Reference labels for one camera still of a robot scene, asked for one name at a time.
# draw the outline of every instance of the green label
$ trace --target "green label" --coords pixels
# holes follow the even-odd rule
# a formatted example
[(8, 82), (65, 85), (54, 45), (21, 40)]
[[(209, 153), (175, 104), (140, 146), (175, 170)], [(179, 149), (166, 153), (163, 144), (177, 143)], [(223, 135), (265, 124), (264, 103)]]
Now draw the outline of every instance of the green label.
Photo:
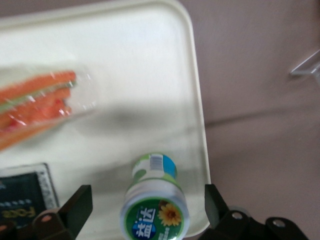
[(162, 198), (147, 198), (128, 210), (125, 228), (132, 239), (174, 240), (184, 228), (184, 218), (174, 203)]

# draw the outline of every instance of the sunflower logo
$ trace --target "sunflower logo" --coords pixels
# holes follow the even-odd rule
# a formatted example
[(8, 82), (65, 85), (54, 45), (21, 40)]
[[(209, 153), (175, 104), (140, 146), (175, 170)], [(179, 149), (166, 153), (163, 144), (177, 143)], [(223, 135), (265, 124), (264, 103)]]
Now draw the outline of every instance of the sunflower logo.
[(161, 206), (158, 217), (162, 220), (163, 226), (178, 226), (181, 223), (180, 212), (171, 203)]

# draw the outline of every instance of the barcode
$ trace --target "barcode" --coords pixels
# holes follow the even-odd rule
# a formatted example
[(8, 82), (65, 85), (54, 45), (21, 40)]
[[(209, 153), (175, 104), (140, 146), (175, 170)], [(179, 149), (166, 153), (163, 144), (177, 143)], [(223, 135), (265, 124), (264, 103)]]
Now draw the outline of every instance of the barcode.
[(162, 155), (151, 155), (150, 156), (150, 170), (164, 170), (164, 161)]

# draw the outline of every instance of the screw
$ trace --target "screw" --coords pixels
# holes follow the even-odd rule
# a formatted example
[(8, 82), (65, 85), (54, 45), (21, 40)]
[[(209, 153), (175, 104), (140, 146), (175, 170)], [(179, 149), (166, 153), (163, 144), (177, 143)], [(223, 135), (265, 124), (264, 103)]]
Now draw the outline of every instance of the screw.
[(52, 219), (52, 216), (50, 215), (45, 215), (42, 219), (41, 222), (46, 223), (49, 222)]
[(0, 232), (6, 230), (7, 228), (7, 225), (0, 225)]
[(241, 215), (241, 213), (240, 212), (237, 212), (237, 211), (235, 211), (234, 213), (232, 213), (232, 217), (234, 218), (234, 219), (237, 219), (237, 220), (241, 220), (243, 217), (242, 217), (242, 215)]
[(278, 228), (284, 228), (286, 226), (286, 224), (280, 219), (273, 220), (272, 223), (276, 225)]

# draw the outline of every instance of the package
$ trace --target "package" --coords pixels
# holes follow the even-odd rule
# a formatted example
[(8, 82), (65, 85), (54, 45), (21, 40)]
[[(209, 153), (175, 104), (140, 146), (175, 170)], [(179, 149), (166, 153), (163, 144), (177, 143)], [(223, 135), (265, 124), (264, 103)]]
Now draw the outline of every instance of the package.
[(58, 206), (46, 164), (0, 170), (0, 221), (14, 221), (22, 228), (41, 212)]
[(96, 104), (91, 75), (80, 64), (0, 67), (0, 150)]

